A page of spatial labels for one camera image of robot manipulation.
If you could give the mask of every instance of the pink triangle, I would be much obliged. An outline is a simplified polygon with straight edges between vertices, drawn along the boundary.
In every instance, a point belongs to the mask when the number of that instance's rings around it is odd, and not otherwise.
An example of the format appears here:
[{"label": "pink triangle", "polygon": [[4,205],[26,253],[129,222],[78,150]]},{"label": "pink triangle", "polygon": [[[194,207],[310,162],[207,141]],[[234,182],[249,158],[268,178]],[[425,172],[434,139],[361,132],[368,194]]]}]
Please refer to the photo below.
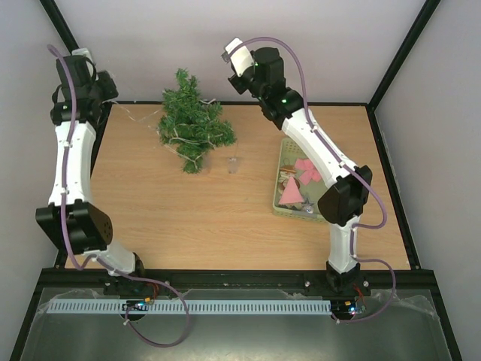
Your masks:
[{"label": "pink triangle", "polygon": [[284,189],[284,192],[280,197],[279,204],[288,205],[291,203],[298,203],[303,201],[304,201],[304,198],[299,192],[299,189],[297,184],[295,183],[294,177],[290,177],[289,180],[287,181],[286,188]]}]

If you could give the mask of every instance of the pink paper shape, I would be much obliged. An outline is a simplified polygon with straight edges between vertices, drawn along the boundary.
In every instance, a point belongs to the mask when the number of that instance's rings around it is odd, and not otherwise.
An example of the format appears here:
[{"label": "pink paper shape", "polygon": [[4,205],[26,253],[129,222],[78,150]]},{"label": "pink paper shape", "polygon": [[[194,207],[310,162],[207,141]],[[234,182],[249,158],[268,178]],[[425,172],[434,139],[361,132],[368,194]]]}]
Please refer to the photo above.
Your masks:
[{"label": "pink paper shape", "polygon": [[314,164],[311,162],[310,159],[298,159],[298,160],[295,161],[294,167],[296,167],[297,169],[300,169],[302,171],[305,171],[299,177],[299,180],[305,186],[309,184],[311,179],[315,182],[319,182],[321,180],[321,174],[314,167]]},{"label": "pink paper shape", "polygon": [[288,205],[291,203],[299,203],[303,202],[304,197],[299,192],[298,186],[295,183],[294,177],[290,177],[287,180],[286,188],[282,196],[280,197],[279,204],[280,205]]}]

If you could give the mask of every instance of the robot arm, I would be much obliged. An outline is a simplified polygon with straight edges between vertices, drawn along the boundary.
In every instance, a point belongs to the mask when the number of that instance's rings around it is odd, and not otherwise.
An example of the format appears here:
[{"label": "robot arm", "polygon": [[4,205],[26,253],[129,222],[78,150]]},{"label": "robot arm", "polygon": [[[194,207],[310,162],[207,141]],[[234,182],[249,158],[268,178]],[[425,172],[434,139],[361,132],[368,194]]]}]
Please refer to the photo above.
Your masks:
[{"label": "robot arm", "polygon": [[[93,205],[90,191],[92,148],[103,102],[118,96],[106,71],[97,73],[87,49],[79,49],[64,57],[74,81],[77,113],[71,136],[71,94],[65,72],[57,60],[62,84],[54,93],[50,115],[56,126],[57,165],[55,183],[48,206],[39,208],[35,218],[59,250],[65,250],[61,224],[62,195],[66,196],[66,219],[70,245],[75,255],[101,257],[112,269],[130,274],[140,262],[113,239],[112,222],[108,215]],[[61,90],[64,102],[57,102]],[[69,147],[68,157],[65,147]],[[62,187],[62,174],[67,188]]]},{"label": "robot arm", "polygon": [[[358,270],[358,263],[351,257],[349,248],[350,233],[354,232],[355,253],[357,230],[352,229],[352,225],[359,222],[362,208],[368,200],[367,190],[343,166],[354,169],[369,184],[371,170],[367,166],[359,168],[347,158],[310,111],[313,124],[309,124],[302,97],[286,87],[283,59],[277,49],[263,47],[249,52],[236,38],[225,47],[222,57],[231,62],[235,74],[229,81],[237,92],[242,94],[249,90],[259,100],[262,113],[297,143],[321,174],[328,190],[318,201],[318,206],[331,224],[331,252],[327,268],[334,275],[331,280],[333,288],[342,288],[343,279],[350,278]],[[322,141],[319,141],[314,129],[321,135]]]}]

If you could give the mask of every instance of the artificial christmas tree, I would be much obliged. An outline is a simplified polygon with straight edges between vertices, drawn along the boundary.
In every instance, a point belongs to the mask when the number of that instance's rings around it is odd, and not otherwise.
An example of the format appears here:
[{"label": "artificial christmas tree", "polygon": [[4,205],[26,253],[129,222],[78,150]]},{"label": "artificial christmas tree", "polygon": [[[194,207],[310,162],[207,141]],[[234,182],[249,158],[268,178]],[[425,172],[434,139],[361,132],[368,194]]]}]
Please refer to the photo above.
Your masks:
[{"label": "artificial christmas tree", "polygon": [[185,160],[186,173],[199,173],[209,150],[236,142],[232,126],[219,118],[222,105],[201,101],[198,81],[186,69],[176,73],[178,90],[164,91],[164,111],[159,123],[160,141]]}]

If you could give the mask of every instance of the wooden table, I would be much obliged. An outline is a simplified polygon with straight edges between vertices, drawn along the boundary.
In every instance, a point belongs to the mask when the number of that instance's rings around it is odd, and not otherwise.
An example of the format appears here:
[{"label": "wooden table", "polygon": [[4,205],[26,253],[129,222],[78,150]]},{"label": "wooden table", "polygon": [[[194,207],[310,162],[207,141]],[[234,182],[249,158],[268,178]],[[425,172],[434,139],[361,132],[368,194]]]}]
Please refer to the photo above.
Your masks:
[{"label": "wooden table", "polygon": [[[348,157],[371,167],[373,187],[388,209],[383,229],[359,230],[358,256],[409,269],[365,108],[312,111]],[[160,105],[114,105],[92,175],[95,205],[111,217],[114,237],[137,253],[146,268],[325,269],[328,224],[272,214],[285,135],[262,116],[259,106],[224,106],[223,116],[238,138],[237,174],[228,173],[236,146],[211,152],[211,166],[203,173],[182,173],[182,160],[159,143],[156,124],[161,115]],[[370,196],[362,221],[380,219]],[[385,267],[370,263],[362,268]]]}]

